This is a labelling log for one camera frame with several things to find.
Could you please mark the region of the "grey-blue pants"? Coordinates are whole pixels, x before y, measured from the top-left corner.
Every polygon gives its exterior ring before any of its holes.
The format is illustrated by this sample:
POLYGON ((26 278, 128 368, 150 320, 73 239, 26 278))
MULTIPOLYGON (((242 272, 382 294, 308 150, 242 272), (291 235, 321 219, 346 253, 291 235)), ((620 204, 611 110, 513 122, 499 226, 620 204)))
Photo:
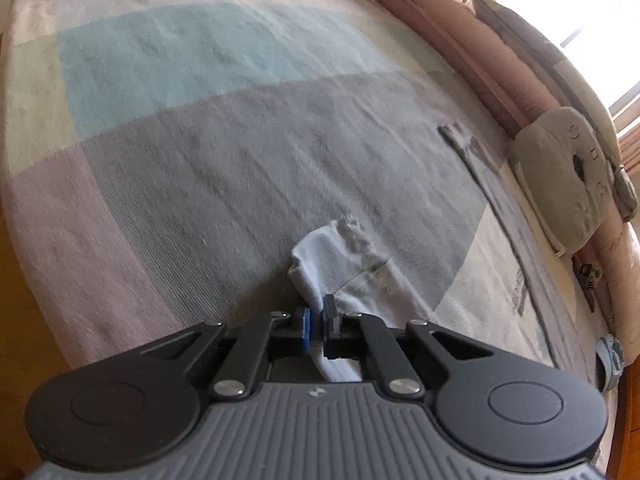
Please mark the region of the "grey-blue pants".
POLYGON ((303 201, 314 227, 288 276, 314 310, 333 296, 404 326, 434 322, 582 378, 593 336, 544 265, 525 214, 469 130, 350 141, 314 170, 303 201))

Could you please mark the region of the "blue baseball cap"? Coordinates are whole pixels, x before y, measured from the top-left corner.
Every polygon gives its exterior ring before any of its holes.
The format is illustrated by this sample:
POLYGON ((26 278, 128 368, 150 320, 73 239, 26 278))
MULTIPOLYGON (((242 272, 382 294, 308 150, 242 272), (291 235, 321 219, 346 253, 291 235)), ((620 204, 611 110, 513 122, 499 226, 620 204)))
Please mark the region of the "blue baseball cap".
POLYGON ((625 368, 620 341, 612 334, 600 337, 596 343, 596 381, 602 393, 615 389, 625 368))

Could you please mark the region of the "wooden headboard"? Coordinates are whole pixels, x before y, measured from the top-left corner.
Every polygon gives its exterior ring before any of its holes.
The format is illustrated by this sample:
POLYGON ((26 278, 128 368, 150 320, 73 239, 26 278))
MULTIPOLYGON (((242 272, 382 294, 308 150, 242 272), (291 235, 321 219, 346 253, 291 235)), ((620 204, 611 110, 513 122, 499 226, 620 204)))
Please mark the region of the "wooden headboard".
POLYGON ((640 479, 640 363, 625 368, 618 385, 618 403, 608 478, 640 479))

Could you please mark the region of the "black phone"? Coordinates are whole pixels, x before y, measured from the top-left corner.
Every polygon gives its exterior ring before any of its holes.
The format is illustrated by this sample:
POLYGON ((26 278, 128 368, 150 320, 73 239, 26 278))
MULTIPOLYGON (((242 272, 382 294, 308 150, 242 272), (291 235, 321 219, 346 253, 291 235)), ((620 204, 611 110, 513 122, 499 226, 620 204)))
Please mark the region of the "black phone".
POLYGON ((577 256, 572 257, 572 265, 578 284, 586 297, 589 310, 593 313, 597 307, 597 298, 594 294, 592 278, 593 266, 590 263, 581 262, 577 256))

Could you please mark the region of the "folded grey-green cloth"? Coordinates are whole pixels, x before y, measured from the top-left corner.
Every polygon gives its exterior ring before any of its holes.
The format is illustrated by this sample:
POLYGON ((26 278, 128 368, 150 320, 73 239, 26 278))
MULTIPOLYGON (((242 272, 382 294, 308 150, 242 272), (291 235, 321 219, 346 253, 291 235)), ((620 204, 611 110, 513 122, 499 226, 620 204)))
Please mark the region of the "folded grey-green cloth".
POLYGON ((613 196, 620 218, 623 222, 631 222, 637 214, 639 201, 634 184, 623 166, 614 171, 613 196))

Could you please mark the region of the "grey cat face cushion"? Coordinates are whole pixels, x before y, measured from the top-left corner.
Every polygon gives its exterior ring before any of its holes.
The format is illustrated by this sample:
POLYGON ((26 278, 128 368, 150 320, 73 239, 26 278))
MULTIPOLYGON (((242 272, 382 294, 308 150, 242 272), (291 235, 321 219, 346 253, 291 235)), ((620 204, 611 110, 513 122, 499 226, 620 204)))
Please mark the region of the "grey cat face cushion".
POLYGON ((545 112, 516 135, 509 162, 554 252, 576 254, 612 200, 610 166, 588 120, 568 106, 545 112))

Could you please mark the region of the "patchwork bed sheet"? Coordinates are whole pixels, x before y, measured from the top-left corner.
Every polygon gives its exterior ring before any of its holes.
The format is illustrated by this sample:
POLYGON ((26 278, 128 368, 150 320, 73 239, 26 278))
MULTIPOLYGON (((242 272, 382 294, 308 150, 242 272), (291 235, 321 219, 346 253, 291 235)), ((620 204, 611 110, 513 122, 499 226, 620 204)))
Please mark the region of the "patchwork bed sheet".
MULTIPOLYGON (((602 330, 553 262, 503 128, 385 6, 15 0, 1 77, 2 206, 68 372, 203 322, 311 314, 307 354, 275 360, 247 399, 212 404, 157 460, 129 469, 42 460, 35 478, 601 477, 608 422, 590 460, 487 463, 422 405, 382 396, 356 360, 323 354, 323 301, 314 310, 288 276, 314 227, 303 206, 314 170, 350 141, 424 139, 450 124, 469 130, 510 186, 577 327, 594 343, 602 330)), ((596 374, 582 379, 598 390, 596 374)))

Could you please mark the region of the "right pink curtain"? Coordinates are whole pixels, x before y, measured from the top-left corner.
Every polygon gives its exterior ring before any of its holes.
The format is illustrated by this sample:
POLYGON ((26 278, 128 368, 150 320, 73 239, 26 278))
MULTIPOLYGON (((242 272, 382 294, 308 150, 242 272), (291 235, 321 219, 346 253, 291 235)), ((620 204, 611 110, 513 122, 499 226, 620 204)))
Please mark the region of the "right pink curtain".
POLYGON ((640 170, 640 119, 637 118, 618 138, 622 165, 630 176, 638 176, 640 170))

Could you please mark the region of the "grey patterned pillow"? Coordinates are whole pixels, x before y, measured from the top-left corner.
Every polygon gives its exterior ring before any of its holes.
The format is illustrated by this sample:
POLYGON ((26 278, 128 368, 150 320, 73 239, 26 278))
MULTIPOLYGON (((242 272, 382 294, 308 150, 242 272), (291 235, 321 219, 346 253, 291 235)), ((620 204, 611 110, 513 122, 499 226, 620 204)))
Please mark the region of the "grey patterned pillow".
POLYGON ((622 164, 616 129, 608 109, 565 54, 517 13, 495 0, 471 0, 476 16, 524 61, 562 105, 572 106, 588 119, 605 156, 614 167, 622 164))

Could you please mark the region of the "window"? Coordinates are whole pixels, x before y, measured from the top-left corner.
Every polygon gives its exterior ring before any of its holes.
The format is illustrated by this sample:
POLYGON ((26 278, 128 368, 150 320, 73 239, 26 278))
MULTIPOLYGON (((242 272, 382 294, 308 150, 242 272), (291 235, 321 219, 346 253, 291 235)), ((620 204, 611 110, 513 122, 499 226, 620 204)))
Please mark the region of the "window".
POLYGON ((616 115, 639 92, 639 0, 495 0, 556 44, 616 115))

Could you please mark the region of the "pink folded quilt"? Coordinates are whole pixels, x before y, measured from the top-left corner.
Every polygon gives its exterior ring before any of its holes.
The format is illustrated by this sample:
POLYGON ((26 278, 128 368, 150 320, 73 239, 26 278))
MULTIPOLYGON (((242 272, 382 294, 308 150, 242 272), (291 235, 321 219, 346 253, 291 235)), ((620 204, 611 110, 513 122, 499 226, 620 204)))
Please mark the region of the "pink folded quilt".
MULTIPOLYGON (((472 1, 376 0, 422 36, 466 80, 511 137, 563 107, 529 66, 475 14, 472 1)), ((593 266, 594 294, 625 356, 639 355, 639 241, 613 196, 602 224, 571 257, 593 266)))

